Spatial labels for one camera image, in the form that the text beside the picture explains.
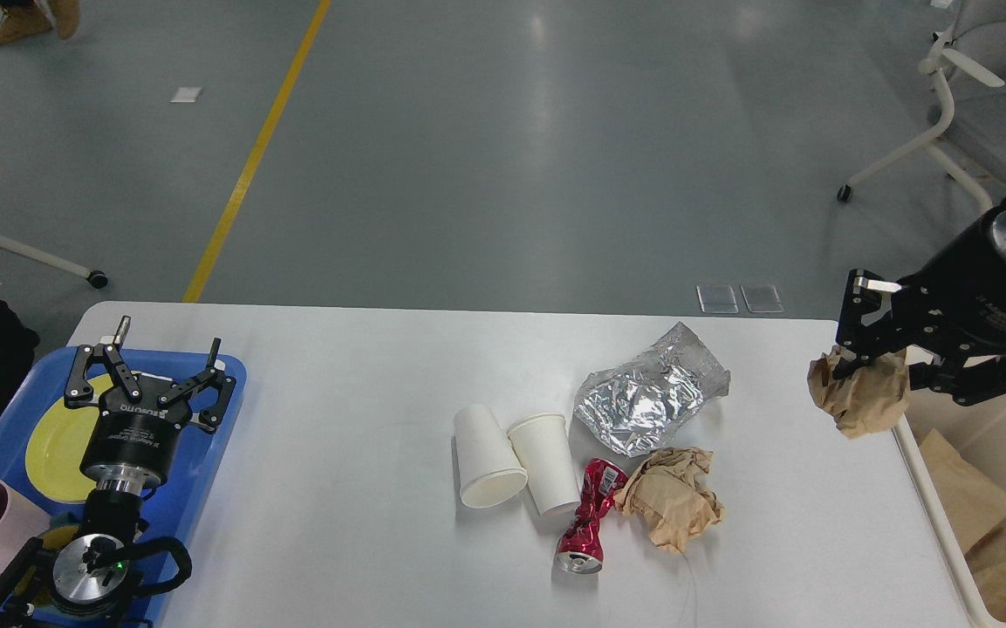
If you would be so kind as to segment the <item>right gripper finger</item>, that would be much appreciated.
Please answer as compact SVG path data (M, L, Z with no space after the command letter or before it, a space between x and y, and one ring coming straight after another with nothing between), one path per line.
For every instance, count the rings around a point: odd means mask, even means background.
M917 345L936 331L932 295L905 278L897 282L853 268L845 282L835 345L840 362L834 380L845 380L881 355Z
M927 389L947 394L960 406L973 406L1006 394L1006 354L989 358L977 365L914 363L909 366L909 385L913 391Z

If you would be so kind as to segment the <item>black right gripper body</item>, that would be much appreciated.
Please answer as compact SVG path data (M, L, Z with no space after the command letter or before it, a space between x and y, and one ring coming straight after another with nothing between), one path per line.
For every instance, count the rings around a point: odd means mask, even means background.
M1006 353L1006 209L986 212L901 285L915 345L942 357Z

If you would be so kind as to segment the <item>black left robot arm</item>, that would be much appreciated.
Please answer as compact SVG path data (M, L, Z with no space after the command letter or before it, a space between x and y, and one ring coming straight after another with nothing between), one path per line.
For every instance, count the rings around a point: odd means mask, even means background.
M212 343L111 339L40 360L0 417L0 627L152 625L238 414L243 365Z

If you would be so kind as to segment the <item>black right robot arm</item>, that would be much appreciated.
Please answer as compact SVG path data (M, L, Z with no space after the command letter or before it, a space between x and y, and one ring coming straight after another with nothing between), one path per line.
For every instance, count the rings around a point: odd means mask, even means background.
M908 369L914 390L960 406L1006 394L1006 196L898 281L851 270L838 319L843 380L882 355L921 347L932 362Z

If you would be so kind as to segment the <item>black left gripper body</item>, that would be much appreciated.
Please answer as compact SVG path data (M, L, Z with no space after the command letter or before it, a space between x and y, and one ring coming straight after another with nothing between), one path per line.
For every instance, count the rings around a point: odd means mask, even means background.
M150 413L109 411L97 419L79 472L98 489L167 484L182 428Z

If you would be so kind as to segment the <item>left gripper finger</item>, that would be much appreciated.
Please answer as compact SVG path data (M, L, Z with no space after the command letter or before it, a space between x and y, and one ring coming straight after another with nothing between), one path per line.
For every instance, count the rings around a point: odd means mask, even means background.
M179 427L192 424L207 434L218 432L238 386L236 375L218 360L221 339L213 338L206 365L200 372L157 392L157 411L171 424ZM215 402L193 413L192 400L207 390L216 392Z
M95 392L87 383L87 373L92 366L101 365L106 370L112 382L124 392L129 400L142 401L142 390L137 383L132 370L122 358L122 345L127 338L132 318L123 317L116 327L111 342L99 342L98 345L79 345L69 367L65 386L65 406L69 409L99 406Z

